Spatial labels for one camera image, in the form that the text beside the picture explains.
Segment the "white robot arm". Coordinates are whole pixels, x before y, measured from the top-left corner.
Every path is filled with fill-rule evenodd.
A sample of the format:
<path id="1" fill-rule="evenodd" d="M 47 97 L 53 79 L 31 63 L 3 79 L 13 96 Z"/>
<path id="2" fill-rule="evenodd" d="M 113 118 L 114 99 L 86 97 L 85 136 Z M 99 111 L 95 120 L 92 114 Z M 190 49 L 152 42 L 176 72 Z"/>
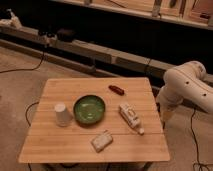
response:
<path id="1" fill-rule="evenodd" d="M 213 87 L 204 82 L 206 69 L 199 61 L 189 61 L 168 69 L 164 85 L 157 97 L 160 119 L 165 124 L 184 99 L 193 102 L 209 114 L 213 114 Z"/>

